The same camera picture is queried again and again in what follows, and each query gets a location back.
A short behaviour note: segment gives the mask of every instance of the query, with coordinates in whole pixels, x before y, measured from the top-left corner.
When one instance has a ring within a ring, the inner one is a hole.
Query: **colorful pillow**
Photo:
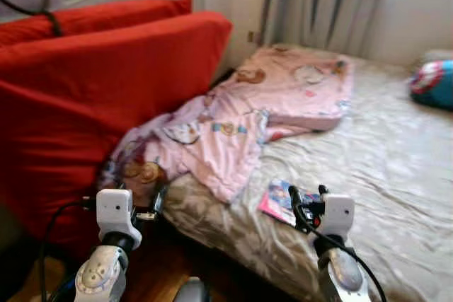
[[[428,50],[411,65],[411,72],[417,72],[423,65],[436,62],[437,60],[449,60],[453,58],[453,50]]]
[[[0,48],[0,200],[35,237],[85,194],[130,128],[208,90],[231,23],[204,12]],[[73,208],[52,241],[77,257],[96,216]]]
[[[453,60],[423,65],[411,82],[411,97],[421,104],[453,110]]]
[[[80,35],[158,21],[192,12],[192,0],[129,0],[55,11],[64,36]],[[45,16],[0,25],[0,47],[52,38]]]

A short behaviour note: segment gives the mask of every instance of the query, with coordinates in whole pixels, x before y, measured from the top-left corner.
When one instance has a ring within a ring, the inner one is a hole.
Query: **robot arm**
[[[91,254],[75,278],[75,302],[118,302],[126,287],[128,255],[137,249],[142,234],[139,221],[155,221],[162,212],[166,185],[159,183],[148,211],[135,212],[132,193],[123,189],[104,189],[96,195],[96,218],[101,245]],[[179,290],[174,302],[208,302],[207,287],[191,277]]]
[[[328,302],[369,302],[365,273],[350,255],[344,242],[354,219],[354,201],[342,194],[330,194],[319,186],[321,200],[304,202],[296,187],[289,187],[296,228],[309,234],[319,257],[319,288]]]
[[[99,245],[76,275],[76,302],[118,302],[126,287],[128,254],[142,234],[132,225],[132,193],[104,189],[96,195]]]

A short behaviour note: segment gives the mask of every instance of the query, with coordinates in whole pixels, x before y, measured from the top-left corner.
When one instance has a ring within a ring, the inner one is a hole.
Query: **wooden floor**
[[[220,252],[182,236],[165,221],[143,234],[142,245],[130,256],[122,302],[171,302],[190,276],[198,276],[210,287],[213,302],[295,301]],[[56,264],[48,267],[47,286],[53,288],[61,269]],[[11,302],[29,302],[38,294],[37,275],[27,285],[26,294],[22,291]]]

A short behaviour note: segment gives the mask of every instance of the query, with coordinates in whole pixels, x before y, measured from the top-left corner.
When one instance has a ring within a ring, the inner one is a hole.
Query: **black cable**
[[[360,265],[362,266],[362,268],[365,269],[365,271],[368,273],[368,275],[371,278],[371,280],[373,281],[374,285],[376,286],[377,291],[379,292],[379,296],[381,298],[381,301],[382,302],[387,302],[387,298],[385,296],[383,288],[381,287],[381,284],[379,283],[379,281],[377,280],[377,278],[375,277],[375,275],[373,274],[371,269],[367,266],[367,264],[360,257],[358,257],[354,252],[352,252],[351,250],[347,249],[344,245],[342,245],[341,243],[337,242],[336,240],[334,240],[334,239],[332,239],[332,238],[330,238],[330,237],[328,237],[326,235],[323,235],[322,233],[319,233],[313,226],[308,224],[306,222],[304,214],[300,211],[300,208],[301,208],[301,205],[298,204],[297,208],[294,209],[294,210],[297,212],[299,220],[304,222],[305,227],[307,229],[309,229],[312,233],[314,233],[316,236],[318,236],[318,237],[320,237],[320,238],[322,238],[324,240],[327,240],[329,243],[331,243],[334,246],[340,248],[342,251],[344,251],[347,254],[349,254],[349,256],[351,256],[354,260],[359,262]]]
[[[84,201],[80,202],[71,202],[68,204],[65,204],[58,208],[56,212],[52,215],[52,218],[50,219],[50,222],[48,223],[46,229],[45,229],[45,234],[44,238],[42,239],[41,242],[41,248],[40,248],[40,256],[39,256],[39,273],[40,273],[40,290],[41,290],[41,301],[42,302],[47,302],[47,292],[45,288],[45,263],[44,263],[44,258],[45,258],[45,246],[46,243],[49,239],[50,236],[50,231],[52,230],[55,221],[57,220],[58,216],[62,214],[62,212],[69,207],[84,207],[85,204]]]
[[[40,14],[46,16],[52,24],[52,32],[54,33],[54,35],[56,37],[63,36],[62,29],[61,29],[57,19],[55,18],[55,16],[52,13],[50,13],[48,11],[50,0],[42,0],[41,7],[37,11],[32,11],[32,10],[28,10],[26,8],[20,7],[16,4],[12,3],[9,0],[0,0],[0,2],[3,3],[4,5],[6,5],[7,7],[13,9],[14,11],[22,13],[22,14],[26,14],[27,16],[37,16]]]
[[[75,288],[76,273],[69,275],[50,295],[48,302],[59,302],[60,299]]]

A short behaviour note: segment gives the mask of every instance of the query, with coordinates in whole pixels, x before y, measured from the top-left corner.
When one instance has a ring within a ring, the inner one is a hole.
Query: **electrical outlet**
[[[249,31],[247,33],[247,42],[254,42],[258,44],[260,42],[260,33]]]

